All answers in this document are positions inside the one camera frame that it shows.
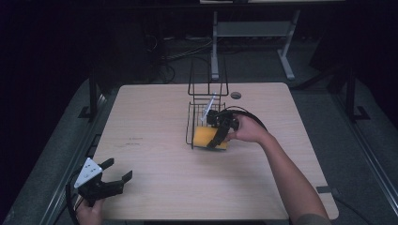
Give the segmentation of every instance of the human hand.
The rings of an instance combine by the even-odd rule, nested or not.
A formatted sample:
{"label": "human hand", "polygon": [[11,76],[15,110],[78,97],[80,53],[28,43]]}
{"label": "human hand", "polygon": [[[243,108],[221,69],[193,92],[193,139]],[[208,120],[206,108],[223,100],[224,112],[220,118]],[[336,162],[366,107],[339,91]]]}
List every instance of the human hand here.
{"label": "human hand", "polygon": [[93,207],[83,200],[76,210],[77,219],[81,225],[100,225],[102,223],[102,206],[105,199],[97,200]]}
{"label": "human hand", "polygon": [[249,143],[260,143],[261,139],[269,133],[255,120],[242,114],[234,115],[239,122],[239,128],[235,132],[228,133],[225,140],[241,140]]}

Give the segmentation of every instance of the forearm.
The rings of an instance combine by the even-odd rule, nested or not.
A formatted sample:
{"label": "forearm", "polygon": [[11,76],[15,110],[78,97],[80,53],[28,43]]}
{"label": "forearm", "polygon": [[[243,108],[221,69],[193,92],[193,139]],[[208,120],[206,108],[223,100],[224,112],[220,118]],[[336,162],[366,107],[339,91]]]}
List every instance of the forearm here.
{"label": "forearm", "polygon": [[300,216],[317,214],[327,218],[325,207],[313,186],[269,133],[259,144],[264,149],[284,207],[295,223]]}

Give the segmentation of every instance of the metal wire rack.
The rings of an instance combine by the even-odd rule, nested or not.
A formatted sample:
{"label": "metal wire rack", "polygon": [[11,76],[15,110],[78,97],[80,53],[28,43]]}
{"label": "metal wire rack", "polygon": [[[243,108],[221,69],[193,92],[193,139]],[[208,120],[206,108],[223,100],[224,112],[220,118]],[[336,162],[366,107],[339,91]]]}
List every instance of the metal wire rack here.
{"label": "metal wire rack", "polygon": [[211,79],[208,70],[205,78],[206,82],[201,85],[196,85],[195,81],[198,79],[199,74],[194,72],[194,61],[191,61],[191,74],[188,87],[188,95],[192,96],[192,100],[188,106],[188,121],[185,140],[187,144],[191,145],[193,149],[193,137],[197,127],[208,127],[206,117],[204,116],[207,104],[213,99],[211,110],[221,111],[225,109],[225,102],[222,102],[222,97],[229,95],[228,79],[225,69],[225,61],[223,61],[223,73],[219,76],[217,81]]}

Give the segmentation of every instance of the table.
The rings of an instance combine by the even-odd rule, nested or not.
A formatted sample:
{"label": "table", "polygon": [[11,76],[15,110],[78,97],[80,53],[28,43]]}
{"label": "table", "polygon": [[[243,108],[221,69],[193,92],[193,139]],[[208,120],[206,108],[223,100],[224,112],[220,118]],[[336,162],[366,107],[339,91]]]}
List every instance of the table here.
{"label": "table", "polygon": [[[206,87],[196,84],[195,88]],[[294,100],[284,83],[229,83],[241,99],[223,97],[255,114],[314,187],[327,185]],[[105,182],[132,170],[122,195],[104,205],[108,219],[253,220],[288,218],[266,155],[256,143],[231,141],[226,151],[191,149],[185,142],[187,84],[126,85],[99,141],[94,160],[115,158]],[[319,194],[330,218],[338,209]]]}

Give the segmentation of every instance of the sleeve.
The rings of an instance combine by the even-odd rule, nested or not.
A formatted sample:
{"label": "sleeve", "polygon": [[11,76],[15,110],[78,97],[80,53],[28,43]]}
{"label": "sleeve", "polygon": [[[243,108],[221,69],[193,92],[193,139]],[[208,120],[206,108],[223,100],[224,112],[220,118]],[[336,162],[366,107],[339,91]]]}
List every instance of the sleeve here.
{"label": "sleeve", "polygon": [[297,223],[297,225],[331,225],[330,220],[325,217],[321,217],[316,214],[306,214],[301,216]]}

